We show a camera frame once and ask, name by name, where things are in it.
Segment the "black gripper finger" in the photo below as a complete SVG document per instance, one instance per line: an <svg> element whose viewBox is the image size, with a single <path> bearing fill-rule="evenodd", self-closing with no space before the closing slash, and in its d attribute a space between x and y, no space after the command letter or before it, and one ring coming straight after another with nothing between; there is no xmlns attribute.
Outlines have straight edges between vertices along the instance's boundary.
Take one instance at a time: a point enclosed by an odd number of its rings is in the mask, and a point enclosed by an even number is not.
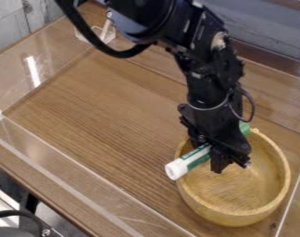
<svg viewBox="0 0 300 237"><path fill-rule="evenodd" d="M201 145L209 142L209 137L206 130L202 126L196 126L194 124L188 124L188 133L192 140L192 145L198 148Z"/></svg>
<svg viewBox="0 0 300 237"><path fill-rule="evenodd" d="M238 154L232 150L226 150L218 146L213 146L209 152L210 155L210 170L221 174L225 168L237 163L242 168L248 165L248 155Z"/></svg>

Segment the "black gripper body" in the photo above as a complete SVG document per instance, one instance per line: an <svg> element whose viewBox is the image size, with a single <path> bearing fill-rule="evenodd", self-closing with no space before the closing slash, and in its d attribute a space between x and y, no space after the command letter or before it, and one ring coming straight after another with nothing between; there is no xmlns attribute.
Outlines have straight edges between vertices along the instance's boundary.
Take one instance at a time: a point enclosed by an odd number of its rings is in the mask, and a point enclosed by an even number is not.
<svg viewBox="0 0 300 237"><path fill-rule="evenodd" d="M209 143L238 154L248 155L248 165L250 164L252 145L248 142L240 128L240 119L236 117L242 114L241 99L229 102L212 110L198 110L190 104L179 104L177 110L181 114L179 121L188 128L188 124L202 126L206 130Z"/></svg>

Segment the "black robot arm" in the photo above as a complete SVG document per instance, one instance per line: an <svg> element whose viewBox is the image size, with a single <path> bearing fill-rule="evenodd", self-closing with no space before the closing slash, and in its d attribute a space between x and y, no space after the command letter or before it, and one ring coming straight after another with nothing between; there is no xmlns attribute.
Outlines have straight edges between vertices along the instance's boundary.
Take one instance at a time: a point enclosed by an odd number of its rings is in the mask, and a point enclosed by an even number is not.
<svg viewBox="0 0 300 237"><path fill-rule="evenodd" d="M221 173L250 163L252 145L240 125L244 62L238 58L222 19L201 0L97 0L107 8L117 31L134 46L117 50L103 43L82 17L74 0L55 0L63 14L91 45L106 55L130 58L150 46L174 57L188 84L188 102L178 106L192 145L210 145L210 170Z"/></svg>

